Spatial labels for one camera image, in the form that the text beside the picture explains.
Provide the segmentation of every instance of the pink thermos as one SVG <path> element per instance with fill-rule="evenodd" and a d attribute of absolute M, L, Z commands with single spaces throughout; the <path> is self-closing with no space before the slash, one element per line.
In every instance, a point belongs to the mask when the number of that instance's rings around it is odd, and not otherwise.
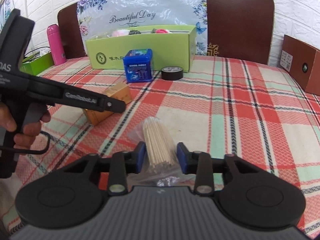
<path fill-rule="evenodd" d="M 66 54 L 62 46 L 60 30 L 58 25 L 53 24 L 47 28 L 49 46 L 55 66 L 67 61 Z"/>

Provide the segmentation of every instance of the blue plastic box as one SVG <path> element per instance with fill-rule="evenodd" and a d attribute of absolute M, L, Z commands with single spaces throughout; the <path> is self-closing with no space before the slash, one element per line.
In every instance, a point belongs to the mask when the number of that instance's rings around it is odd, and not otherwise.
<path fill-rule="evenodd" d="M 132 49 L 123 58 L 129 83 L 152 81 L 152 49 Z"/>

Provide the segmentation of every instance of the wall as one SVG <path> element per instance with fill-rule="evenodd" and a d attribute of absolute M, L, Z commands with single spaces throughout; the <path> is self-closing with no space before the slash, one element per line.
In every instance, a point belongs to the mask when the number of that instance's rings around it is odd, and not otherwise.
<path fill-rule="evenodd" d="M 36 22 L 32 43 L 47 46 L 46 28 L 57 23 L 59 10 L 78 0 L 13 0 L 24 16 Z M 269 65 L 276 66 L 281 54 L 283 35 L 288 34 L 320 48 L 320 0 L 274 0 L 274 35 Z"/>

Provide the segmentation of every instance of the tablecloth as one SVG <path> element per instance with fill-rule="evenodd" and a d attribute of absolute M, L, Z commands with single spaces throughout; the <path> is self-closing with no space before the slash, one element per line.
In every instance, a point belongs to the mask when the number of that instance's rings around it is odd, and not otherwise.
<path fill-rule="evenodd" d="M 68 60 L 41 75 L 95 92 L 125 82 L 123 71 L 93 70 L 88 58 Z M 81 109 L 50 107 L 52 121 L 43 125 L 52 136 L 49 151 L 20 156 L 16 174 L 0 184 L 10 196 L 0 214 L 9 233 L 22 227 L 13 206 L 20 187 L 87 153 L 132 150 L 127 133 L 157 116 L 174 141 L 189 150 L 216 158 L 237 154 L 299 187 L 307 207 L 298 226 L 315 237 L 320 229 L 320 98 L 304 93 L 280 68 L 237 59 L 197 56 L 183 79 L 164 81 L 160 75 L 154 72 L 150 83 L 130 84 L 134 100 L 126 111 L 96 127 Z"/>

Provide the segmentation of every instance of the gold decorative pattern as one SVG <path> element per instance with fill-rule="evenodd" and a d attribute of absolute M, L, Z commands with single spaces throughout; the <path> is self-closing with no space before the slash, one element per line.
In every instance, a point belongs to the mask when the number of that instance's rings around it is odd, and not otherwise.
<path fill-rule="evenodd" d="M 207 48 L 207 56 L 217 56 L 219 54 L 219 45 L 209 43 Z"/>

